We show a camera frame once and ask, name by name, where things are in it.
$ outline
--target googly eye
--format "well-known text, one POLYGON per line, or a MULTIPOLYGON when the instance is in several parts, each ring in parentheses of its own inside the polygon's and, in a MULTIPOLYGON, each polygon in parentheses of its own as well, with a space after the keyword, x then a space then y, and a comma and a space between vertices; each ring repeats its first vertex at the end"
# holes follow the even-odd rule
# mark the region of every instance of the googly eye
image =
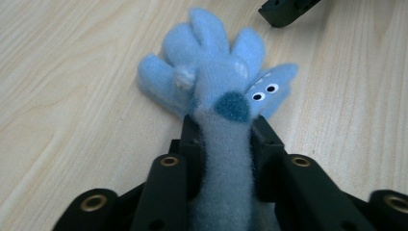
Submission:
POLYGON ((277 84, 270 84, 266 88, 268 93, 275 93, 279 90, 279 86, 277 84))
POLYGON ((252 95, 252 99, 255 101, 262 101, 265 99, 265 94, 262 92, 256 92, 252 95))

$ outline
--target felt toy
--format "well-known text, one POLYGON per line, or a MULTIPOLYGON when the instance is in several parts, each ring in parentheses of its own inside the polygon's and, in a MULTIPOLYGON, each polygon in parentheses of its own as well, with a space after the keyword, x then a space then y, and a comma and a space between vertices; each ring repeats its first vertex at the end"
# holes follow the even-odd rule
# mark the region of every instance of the felt toy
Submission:
POLYGON ((269 117, 290 93, 295 64, 261 70, 265 47, 242 29, 230 47, 222 22, 202 9, 168 32, 163 58, 139 64, 139 87, 179 117, 191 115, 202 130, 206 169, 190 207, 191 230, 249 230, 268 213, 254 196, 250 125, 269 117))

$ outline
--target screw hole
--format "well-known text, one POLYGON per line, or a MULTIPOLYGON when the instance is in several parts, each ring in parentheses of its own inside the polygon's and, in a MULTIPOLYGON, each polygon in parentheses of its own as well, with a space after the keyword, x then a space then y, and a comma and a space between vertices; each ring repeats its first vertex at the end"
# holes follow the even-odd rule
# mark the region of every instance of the screw hole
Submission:
POLYGON ((292 158, 292 163, 299 167, 308 167, 310 165, 310 162, 302 157, 294 157, 292 158))
POLYGON ((347 230, 347 231, 356 231, 357 230, 357 226, 348 220, 345 220, 342 222, 341 227, 343 228, 343 230, 347 230))
POLYGON ((157 231, 165 227, 165 222, 162 219, 154 219, 149 223, 149 230, 157 231))
POLYGON ((175 157, 166 157, 163 158, 160 163, 165 167, 173 167, 178 164, 178 159, 175 157))
POLYGON ((82 201, 81 209, 85 212, 93 212, 102 208, 107 201, 108 198, 103 194, 91 195, 82 201))
POLYGON ((408 200, 395 195, 386 195, 384 200, 391 208, 401 213, 408 214, 408 200))

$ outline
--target plush ear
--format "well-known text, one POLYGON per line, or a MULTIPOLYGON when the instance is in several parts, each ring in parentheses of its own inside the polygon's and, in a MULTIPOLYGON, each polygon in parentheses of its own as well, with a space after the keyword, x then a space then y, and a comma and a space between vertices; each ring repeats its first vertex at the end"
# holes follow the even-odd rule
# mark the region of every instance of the plush ear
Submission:
POLYGON ((268 118, 290 93, 290 82, 297 73, 296 64, 280 64, 262 71, 246 92, 251 117, 260 114, 268 118))
POLYGON ((242 29, 235 39, 231 53, 246 63, 248 83, 254 83, 265 57, 262 39, 252 29, 242 29))

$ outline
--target wooden table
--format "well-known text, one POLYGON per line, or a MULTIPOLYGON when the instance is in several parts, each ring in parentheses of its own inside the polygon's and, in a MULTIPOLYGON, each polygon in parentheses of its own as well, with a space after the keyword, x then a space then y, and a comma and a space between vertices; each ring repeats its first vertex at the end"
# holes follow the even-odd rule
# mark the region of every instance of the wooden table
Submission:
POLYGON ((2 1, 0 230, 50 230, 80 193, 145 180, 182 123, 140 93, 136 68, 192 6, 231 39, 259 32, 265 67, 299 65, 269 120, 289 153, 360 198, 408 193, 408 1, 323 0, 283 29, 265 2, 2 1))

